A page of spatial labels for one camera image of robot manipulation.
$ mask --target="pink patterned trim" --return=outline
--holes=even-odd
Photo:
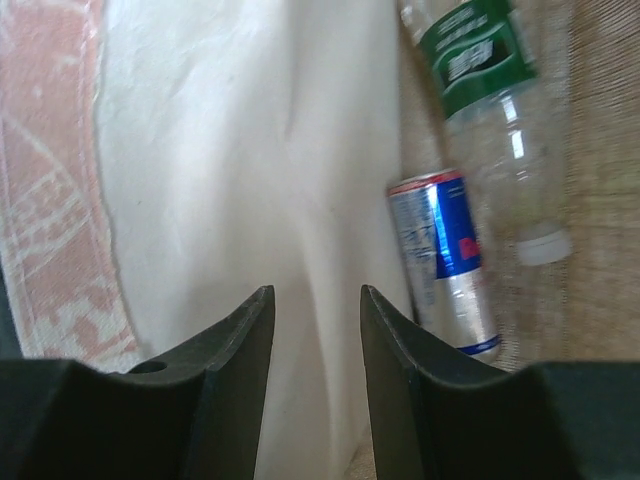
[[[93,150],[102,1],[0,9],[0,251],[22,350],[126,370],[140,355]]]

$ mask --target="plastic bottle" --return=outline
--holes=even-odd
[[[534,58],[508,0],[400,0],[433,76],[457,166],[480,190],[494,233],[524,265],[571,253],[561,220],[564,162]]]

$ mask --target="blue and silver can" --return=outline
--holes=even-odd
[[[410,178],[388,194],[415,321],[460,351],[493,361],[500,335],[462,175],[449,169]]]

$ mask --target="bottle label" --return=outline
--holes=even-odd
[[[420,41],[447,118],[487,96],[536,77],[534,58],[509,0],[471,0]]]

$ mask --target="white bottle cap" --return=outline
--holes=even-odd
[[[518,259],[523,265],[533,267],[545,263],[557,262],[571,254],[569,233],[560,230],[544,237],[516,243]]]

